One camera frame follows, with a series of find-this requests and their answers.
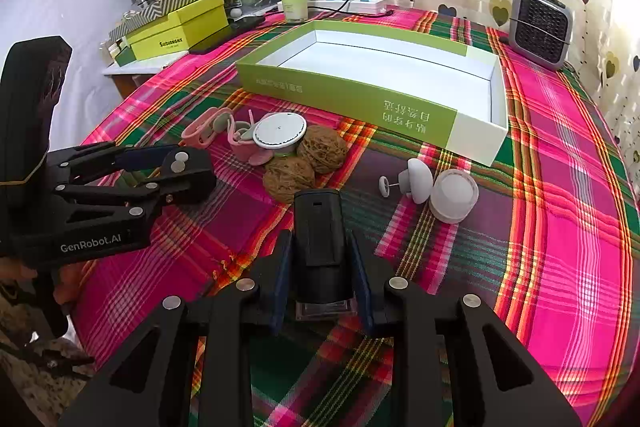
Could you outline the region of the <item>pink clip holder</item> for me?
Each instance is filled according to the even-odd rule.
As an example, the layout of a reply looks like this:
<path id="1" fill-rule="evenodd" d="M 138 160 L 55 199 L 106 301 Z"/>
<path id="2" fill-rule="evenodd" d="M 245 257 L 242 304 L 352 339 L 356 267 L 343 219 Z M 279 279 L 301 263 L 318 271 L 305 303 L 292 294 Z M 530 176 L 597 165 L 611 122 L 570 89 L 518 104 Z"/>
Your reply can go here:
<path id="1" fill-rule="evenodd" d="M 227 139 L 232 153 L 239 161 L 253 167 L 266 165 L 273 158 L 273 151 L 256 144 L 254 131 L 257 127 L 251 110 L 248 111 L 248 121 L 236 120 L 229 117 Z"/>
<path id="2" fill-rule="evenodd" d="M 185 146 L 206 148 L 218 135 L 225 134 L 230 126 L 232 110 L 227 107 L 211 107 L 201 113 L 181 133 Z"/>

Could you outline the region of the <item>round white disc device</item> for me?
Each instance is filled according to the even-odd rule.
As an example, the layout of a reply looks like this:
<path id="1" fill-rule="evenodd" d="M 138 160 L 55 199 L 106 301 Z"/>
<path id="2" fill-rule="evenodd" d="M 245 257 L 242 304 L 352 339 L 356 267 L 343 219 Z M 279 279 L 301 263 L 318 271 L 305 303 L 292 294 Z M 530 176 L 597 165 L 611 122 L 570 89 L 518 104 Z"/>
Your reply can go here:
<path id="1" fill-rule="evenodd" d="M 262 118 L 253 131 L 254 142 L 274 155 L 294 154 L 307 131 L 306 119 L 296 113 L 272 113 Z"/>

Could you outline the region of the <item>brown walnut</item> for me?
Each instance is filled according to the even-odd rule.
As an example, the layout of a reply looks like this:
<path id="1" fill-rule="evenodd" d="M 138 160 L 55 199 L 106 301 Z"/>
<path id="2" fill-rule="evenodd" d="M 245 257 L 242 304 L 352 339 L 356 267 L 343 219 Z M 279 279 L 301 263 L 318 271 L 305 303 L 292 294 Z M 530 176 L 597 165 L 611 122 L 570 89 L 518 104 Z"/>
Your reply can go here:
<path id="1" fill-rule="evenodd" d="M 297 192 L 314 187 L 314 169 L 297 156 L 276 157 L 266 165 L 262 185 L 277 202 L 291 204 Z"/>
<path id="2" fill-rule="evenodd" d="M 314 124 L 297 145 L 297 156 L 305 159 L 314 172 L 326 174 L 340 169 L 348 152 L 347 143 L 334 129 Z"/>

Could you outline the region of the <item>white side table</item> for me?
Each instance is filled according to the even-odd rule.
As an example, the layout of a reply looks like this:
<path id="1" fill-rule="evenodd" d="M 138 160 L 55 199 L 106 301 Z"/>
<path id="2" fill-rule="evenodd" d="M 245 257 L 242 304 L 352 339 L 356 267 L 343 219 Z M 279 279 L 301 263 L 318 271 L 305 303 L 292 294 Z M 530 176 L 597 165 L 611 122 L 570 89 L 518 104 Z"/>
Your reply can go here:
<path id="1" fill-rule="evenodd" d="M 171 66 L 188 52 L 180 51 L 160 55 L 142 61 L 133 61 L 124 66 L 112 64 L 102 70 L 102 75 L 110 78 L 123 100 L 134 93 L 146 80 Z"/>

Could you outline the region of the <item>plaid tablecloth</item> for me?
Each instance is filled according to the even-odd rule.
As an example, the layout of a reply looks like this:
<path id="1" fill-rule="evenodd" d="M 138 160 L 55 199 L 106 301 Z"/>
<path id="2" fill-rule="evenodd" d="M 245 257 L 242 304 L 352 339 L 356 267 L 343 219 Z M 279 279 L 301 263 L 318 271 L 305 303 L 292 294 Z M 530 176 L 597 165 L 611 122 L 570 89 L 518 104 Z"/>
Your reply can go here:
<path id="1" fill-rule="evenodd" d="M 288 28 L 281 15 L 206 55 L 187 55 L 122 102 L 85 143 L 171 143 L 206 109 L 246 117 L 289 109 L 246 93 L 235 62 Z M 509 134 L 484 167 L 359 120 L 291 106 L 335 128 L 350 151 L 320 187 L 342 192 L 345 225 L 430 294 L 468 291 L 493 306 L 574 407 L 584 426 L 613 416 L 639 350 L 639 218 L 623 156 L 572 70 L 547 74 L 500 42 L 504 35 L 435 12 L 395 10 L 367 20 L 449 37 L 498 55 L 506 66 Z M 102 365 L 169 295 L 198 299 L 234 283 L 291 228 L 291 207 L 236 160 L 223 136 L 210 144 L 218 184 L 193 211 L 166 207 L 144 251 L 93 262 L 73 309 L 81 344 Z M 480 198 L 460 225 L 427 205 L 378 193 L 407 160 L 437 176 L 469 171 Z M 373 340 L 346 319 L 333 327 L 258 340 L 252 362 L 256 426 L 396 426 L 390 415 L 392 340 Z"/>

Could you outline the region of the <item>yellow-green shoe box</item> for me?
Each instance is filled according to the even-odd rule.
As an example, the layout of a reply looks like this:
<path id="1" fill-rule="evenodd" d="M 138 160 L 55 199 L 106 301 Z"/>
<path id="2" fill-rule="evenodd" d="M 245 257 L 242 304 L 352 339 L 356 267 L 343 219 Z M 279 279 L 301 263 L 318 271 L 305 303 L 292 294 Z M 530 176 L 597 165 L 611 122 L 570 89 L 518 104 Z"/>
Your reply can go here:
<path id="1" fill-rule="evenodd" d="M 187 51 L 228 26 L 224 0 L 198 0 L 153 20 L 126 37 L 137 60 Z"/>

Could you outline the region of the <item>chevron patterned box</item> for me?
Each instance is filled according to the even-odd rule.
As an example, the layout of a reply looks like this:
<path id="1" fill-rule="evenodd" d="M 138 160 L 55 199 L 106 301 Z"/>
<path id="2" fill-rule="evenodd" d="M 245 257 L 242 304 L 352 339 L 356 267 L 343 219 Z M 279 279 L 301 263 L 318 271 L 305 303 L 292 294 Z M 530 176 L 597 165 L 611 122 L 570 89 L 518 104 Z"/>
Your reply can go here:
<path id="1" fill-rule="evenodd" d="M 156 0 L 136 15 L 126 17 L 110 31 L 110 39 L 116 41 L 124 38 L 130 32 L 197 1 L 200 0 Z"/>

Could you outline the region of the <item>white round cap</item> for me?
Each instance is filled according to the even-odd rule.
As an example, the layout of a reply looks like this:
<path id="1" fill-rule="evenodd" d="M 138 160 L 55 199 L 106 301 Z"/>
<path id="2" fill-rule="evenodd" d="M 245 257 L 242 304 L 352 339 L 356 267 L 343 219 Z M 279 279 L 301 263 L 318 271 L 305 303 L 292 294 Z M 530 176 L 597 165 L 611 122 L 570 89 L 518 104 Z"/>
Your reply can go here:
<path id="1" fill-rule="evenodd" d="M 452 225 L 469 216 L 478 196 L 477 183 L 469 173 L 448 169 L 437 177 L 428 203 L 439 221 Z"/>

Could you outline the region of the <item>white mushroom-shaped hook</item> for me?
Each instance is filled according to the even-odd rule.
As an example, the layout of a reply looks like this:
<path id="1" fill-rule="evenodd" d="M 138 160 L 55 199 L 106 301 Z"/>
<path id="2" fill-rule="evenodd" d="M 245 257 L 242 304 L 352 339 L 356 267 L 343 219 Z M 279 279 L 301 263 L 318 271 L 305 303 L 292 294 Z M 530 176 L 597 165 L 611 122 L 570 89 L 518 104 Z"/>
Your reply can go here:
<path id="1" fill-rule="evenodd" d="M 398 173 L 397 181 L 390 183 L 386 176 L 378 179 L 378 191 L 384 198 L 390 197 L 390 189 L 398 187 L 401 194 L 409 197 L 416 205 L 422 205 L 430 198 L 434 186 L 431 169 L 418 158 L 410 158 L 407 168 Z"/>

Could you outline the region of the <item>white blue power strip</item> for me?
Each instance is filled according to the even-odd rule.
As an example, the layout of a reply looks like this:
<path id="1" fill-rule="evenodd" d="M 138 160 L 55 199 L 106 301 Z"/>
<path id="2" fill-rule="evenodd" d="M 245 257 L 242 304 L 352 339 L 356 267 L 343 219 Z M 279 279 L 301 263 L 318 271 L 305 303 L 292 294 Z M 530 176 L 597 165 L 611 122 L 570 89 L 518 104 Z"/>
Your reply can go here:
<path id="1" fill-rule="evenodd" d="M 311 8 L 342 13 L 383 16 L 387 13 L 387 0 L 308 0 Z"/>

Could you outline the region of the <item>green and white tray box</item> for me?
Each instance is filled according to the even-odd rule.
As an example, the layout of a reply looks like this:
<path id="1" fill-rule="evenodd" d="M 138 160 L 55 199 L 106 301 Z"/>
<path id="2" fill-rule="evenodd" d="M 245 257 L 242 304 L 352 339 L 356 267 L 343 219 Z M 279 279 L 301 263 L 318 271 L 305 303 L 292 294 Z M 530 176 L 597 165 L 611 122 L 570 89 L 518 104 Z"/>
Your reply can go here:
<path id="1" fill-rule="evenodd" d="M 489 166 L 509 130 L 496 54 L 390 26 L 313 20 L 236 63 L 248 92 L 374 124 Z"/>

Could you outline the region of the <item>grey mini heater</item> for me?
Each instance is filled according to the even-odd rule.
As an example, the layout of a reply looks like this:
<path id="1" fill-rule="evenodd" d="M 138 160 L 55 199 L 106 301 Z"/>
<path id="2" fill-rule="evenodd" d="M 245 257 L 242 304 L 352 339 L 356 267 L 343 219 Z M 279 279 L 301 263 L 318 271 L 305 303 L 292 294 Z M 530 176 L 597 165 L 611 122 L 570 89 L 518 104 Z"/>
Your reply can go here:
<path id="1" fill-rule="evenodd" d="M 527 60 L 559 70 L 567 57 L 573 15 L 559 0 L 512 0 L 510 47 Z"/>

